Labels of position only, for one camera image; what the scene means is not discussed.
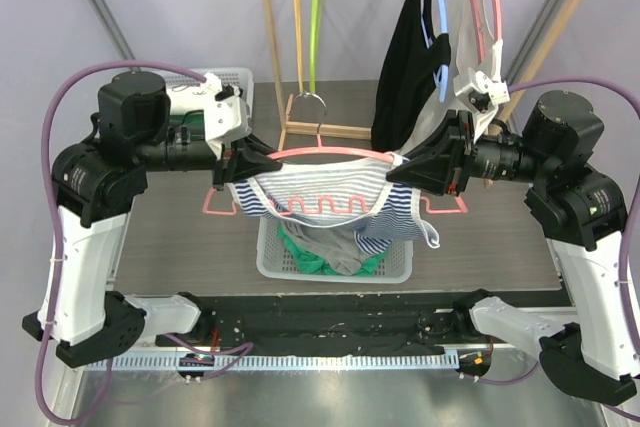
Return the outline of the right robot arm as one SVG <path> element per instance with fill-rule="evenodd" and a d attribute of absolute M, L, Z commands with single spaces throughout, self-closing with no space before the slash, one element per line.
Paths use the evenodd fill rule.
<path fill-rule="evenodd" d="M 618 184 L 589 164 L 603 130 L 586 98 L 561 90 L 540 96 L 518 135 L 477 136 L 468 112 L 450 111 L 389 179 L 435 195 L 457 195 L 472 178 L 526 183 L 525 205 L 558 257 L 578 318 L 551 322 L 478 290 L 454 303 L 453 333 L 505 341 L 563 393 L 617 406 L 637 392 L 629 321 L 639 306 L 624 244 L 633 213 Z"/>

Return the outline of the pink wavy hanger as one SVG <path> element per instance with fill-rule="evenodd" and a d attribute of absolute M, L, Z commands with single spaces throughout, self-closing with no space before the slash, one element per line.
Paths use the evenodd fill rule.
<path fill-rule="evenodd" d="M 255 187 L 258 200 L 266 200 L 276 215 L 280 216 L 358 216 L 376 215 L 382 212 L 385 202 L 391 202 L 393 183 L 382 179 L 383 167 L 394 167 L 378 159 L 365 157 L 357 161 L 327 165 L 283 164 L 279 172 L 260 174 L 249 182 Z M 240 190 L 232 200 L 231 210 L 212 210 L 213 187 L 205 197 L 202 212 L 207 215 L 233 216 L 237 205 L 245 202 Z M 468 208 L 463 199 L 456 197 L 456 209 L 434 209 L 426 194 L 420 194 L 429 215 L 466 214 Z"/>

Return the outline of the lime green hanger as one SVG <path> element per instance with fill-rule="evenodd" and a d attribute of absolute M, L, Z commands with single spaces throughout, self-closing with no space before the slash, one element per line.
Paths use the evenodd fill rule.
<path fill-rule="evenodd" d="M 316 93 L 317 61 L 319 52 L 323 0 L 311 0 L 309 29 L 309 92 Z"/>

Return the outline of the blue striped tank top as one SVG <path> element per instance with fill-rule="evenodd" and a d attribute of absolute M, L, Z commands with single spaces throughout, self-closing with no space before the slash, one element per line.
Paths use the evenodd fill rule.
<path fill-rule="evenodd" d="M 234 201 L 252 217 L 319 228 L 344 228 L 365 253 L 379 254 L 393 241 L 423 240 L 440 247 L 437 230 L 421 218 L 418 189 L 386 180 L 407 160 L 388 163 L 360 158 L 329 164 L 286 163 L 277 172 L 228 186 Z"/>

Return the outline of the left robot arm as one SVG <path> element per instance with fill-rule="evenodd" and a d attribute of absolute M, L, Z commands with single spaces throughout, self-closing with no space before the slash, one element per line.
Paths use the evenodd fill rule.
<path fill-rule="evenodd" d="M 147 176 L 162 171 L 204 171 L 223 187 L 282 167 L 254 136 L 215 152 L 205 141 L 178 137 L 170 125 L 164 78 L 154 72 L 116 75 L 98 93 L 92 131 L 64 149 L 47 172 L 56 221 L 48 294 L 22 322 L 71 368 L 124 354 L 142 338 L 171 335 L 200 346 L 215 330 L 212 310 L 180 293 L 143 298 L 111 291 L 137 196 Z"/>

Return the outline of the yellow hanger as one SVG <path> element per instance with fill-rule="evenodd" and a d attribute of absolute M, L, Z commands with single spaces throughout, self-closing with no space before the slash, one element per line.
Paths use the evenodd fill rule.
<path fill-rule="evenodd" d="M 304 52 L 302 36 L 301 0 L 293 0 L 294 35 L 296 44 L 296 73 L 299 94 L 305 93 Z"/>

